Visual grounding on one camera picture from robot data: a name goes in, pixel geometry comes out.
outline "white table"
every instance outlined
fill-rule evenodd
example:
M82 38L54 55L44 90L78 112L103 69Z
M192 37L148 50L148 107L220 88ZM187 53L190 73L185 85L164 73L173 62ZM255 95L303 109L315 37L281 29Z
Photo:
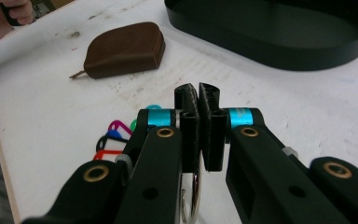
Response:
M94 37L142 21L165 36L158 70L68 78ZM318 72L273 69L178 31L162 0L77 0L0 41L0 157L16 222L49 210L112 120L173 108L174 88L199 82L220 88L221 107L258 107L306 165L333 156L358 166L358 59ZM199 223L240 223L225 175L203 174Z

